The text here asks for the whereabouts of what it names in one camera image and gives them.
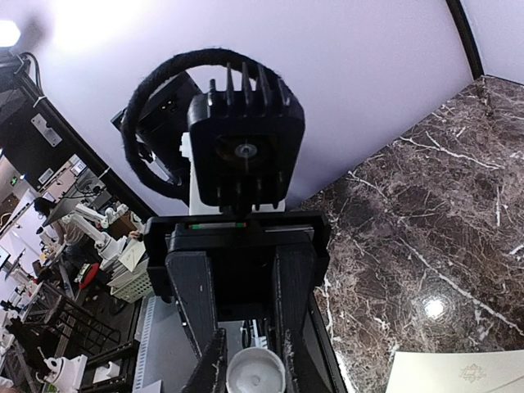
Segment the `white glue stick cap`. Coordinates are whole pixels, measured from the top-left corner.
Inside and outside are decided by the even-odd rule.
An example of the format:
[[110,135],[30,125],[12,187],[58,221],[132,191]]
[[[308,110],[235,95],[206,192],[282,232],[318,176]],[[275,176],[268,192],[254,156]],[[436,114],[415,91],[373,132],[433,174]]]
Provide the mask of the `white glue stick cap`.
[[241,350],[228,364],[226,388],[230,393],[283,393],[286,390],[283,362],[265,348]]

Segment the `cream paper envelope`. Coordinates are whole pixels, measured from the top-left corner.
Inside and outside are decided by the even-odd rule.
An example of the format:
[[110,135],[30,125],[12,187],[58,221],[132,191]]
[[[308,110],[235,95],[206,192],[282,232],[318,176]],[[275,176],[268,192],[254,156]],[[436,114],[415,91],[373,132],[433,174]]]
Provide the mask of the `cream paper envelope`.
[[387,392],[522,392],[523,351],[398,352]]

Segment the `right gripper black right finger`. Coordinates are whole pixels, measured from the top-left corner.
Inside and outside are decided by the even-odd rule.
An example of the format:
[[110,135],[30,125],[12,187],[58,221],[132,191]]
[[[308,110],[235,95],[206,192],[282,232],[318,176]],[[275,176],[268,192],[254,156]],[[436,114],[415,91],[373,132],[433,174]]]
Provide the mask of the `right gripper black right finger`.
[[286,392],[321,393],[328,391],[302,336],[295,330],[287,329],[284,333],[282,361],[286,370]]

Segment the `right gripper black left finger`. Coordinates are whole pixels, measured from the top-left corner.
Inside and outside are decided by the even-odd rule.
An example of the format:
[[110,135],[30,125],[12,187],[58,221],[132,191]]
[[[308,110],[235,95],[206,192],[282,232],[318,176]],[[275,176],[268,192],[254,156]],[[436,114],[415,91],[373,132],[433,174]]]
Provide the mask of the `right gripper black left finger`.
[[218,328],[182,393],[225,393],[228,367],[227,331]]

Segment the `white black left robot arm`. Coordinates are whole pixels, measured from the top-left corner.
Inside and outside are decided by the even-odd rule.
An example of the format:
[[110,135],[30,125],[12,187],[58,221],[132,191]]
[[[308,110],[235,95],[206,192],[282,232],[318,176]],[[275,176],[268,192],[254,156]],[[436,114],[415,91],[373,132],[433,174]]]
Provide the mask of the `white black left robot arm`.
[[333,392],[336,360],[314,289],[330,224],[285,200],[305,113],[275,71],[207,48],[160,64],[115,118],[140,182],[183,202],[144,242],[154,293],[196,356],[186,392]]

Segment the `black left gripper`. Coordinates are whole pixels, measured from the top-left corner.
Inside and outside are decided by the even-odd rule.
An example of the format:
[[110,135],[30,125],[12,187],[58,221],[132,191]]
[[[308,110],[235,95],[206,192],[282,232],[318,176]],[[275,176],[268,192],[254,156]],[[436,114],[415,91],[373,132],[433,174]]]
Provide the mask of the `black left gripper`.
[[200,359],[217,323],[273,314],[277,351],[297,331],[332,390],[332,348],[313,297],[328,267],[331,226],[318,211],[154,217],[144,242],[158,296],[172,296]]

